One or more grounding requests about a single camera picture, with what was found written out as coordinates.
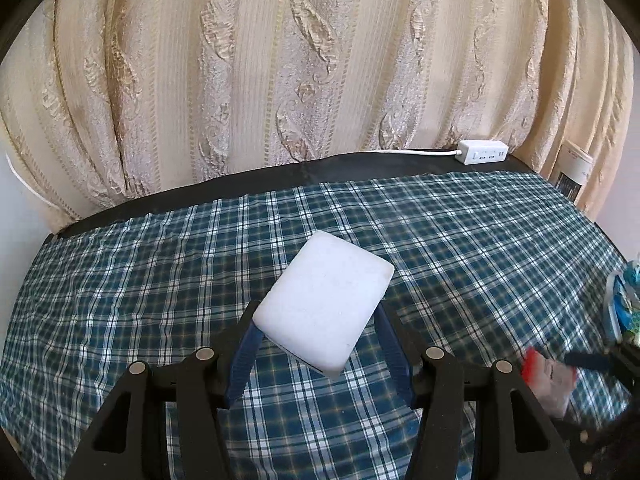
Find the red white snack packet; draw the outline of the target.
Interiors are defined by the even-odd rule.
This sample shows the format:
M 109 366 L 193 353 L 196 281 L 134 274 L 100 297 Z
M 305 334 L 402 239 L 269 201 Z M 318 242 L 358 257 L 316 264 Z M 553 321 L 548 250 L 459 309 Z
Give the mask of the red white snack packet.
M 522 378 L 552 418 L 566 415 L 570 396 L 577 384 L 577 370 L 561 362 L 546 359 L 535 349 L 525 355 Z

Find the blue plaid bed cloth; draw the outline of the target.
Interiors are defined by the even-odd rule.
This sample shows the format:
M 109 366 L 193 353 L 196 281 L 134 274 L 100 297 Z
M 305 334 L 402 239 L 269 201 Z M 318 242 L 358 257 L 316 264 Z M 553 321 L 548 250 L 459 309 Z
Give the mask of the blue plaid bed cloth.
M 181 362 L 263 301 L 265 334 L 220 421 L 239 479 L 399 479 L 420 412 L 398 396 L 357 295 L 371 262 L 402 324 L 461 361 L 605 346 L 626 262 L 536 174 L 296 186 L 59 235 L 35 256 L 1 359 L 1 426 L 38 479 L 64 476 L 134 362 Z

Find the white air purifier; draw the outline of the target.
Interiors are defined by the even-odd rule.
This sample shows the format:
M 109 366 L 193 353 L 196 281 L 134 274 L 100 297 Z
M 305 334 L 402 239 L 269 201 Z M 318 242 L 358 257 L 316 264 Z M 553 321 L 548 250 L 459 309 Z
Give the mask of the white air purifier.
M 575 143 L 565 141 L 555 159 L 550 183 L 570 202 L 575 203 L 588 182 L 593 158 Z

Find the black mattress edge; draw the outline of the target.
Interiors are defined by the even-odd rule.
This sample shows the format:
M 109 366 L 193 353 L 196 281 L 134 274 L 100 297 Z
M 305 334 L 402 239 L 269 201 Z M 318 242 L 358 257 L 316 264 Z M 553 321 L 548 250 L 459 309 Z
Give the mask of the black mattress edge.
M 141 218 L 147 214 L 163 214 L 182 208 L 207 204 L 223 198 L 239 198 L 298 186 L 371 179 L 448 174 L 448 172 L 507 171 L 529 174 L 532 170 L 510 155 L 503 162 L 464 166 L 442 152 L 434 156 L 416 154 L 352 153 L 334 155 L 310 162 L 296 162 L 229 174 L 202 183 L 173 188 L 150 196 L 130 200 L 111 209 L 77 221 L 48 237 L 69 238 L 113 223 Z

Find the white power strip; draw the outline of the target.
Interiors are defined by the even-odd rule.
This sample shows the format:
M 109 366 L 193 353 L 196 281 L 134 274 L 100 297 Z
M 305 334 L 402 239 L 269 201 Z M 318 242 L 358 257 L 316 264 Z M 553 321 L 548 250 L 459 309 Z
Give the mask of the white power strip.
M 494 140 L 463 140 L 457 150 L 454 158 L 465 166 L 504 162 L 509 153 L 506 144 Z

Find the beige patterned curtain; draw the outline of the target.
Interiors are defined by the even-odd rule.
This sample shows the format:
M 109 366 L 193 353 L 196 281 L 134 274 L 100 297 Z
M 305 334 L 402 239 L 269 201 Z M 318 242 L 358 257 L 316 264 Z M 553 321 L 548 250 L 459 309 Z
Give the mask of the beige patterned curtain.
M 620 164 L 634 48 L 602 0 L 43 0 L 1 65 L 1 142 L 59 230 L 225 174 L 505 143 Z

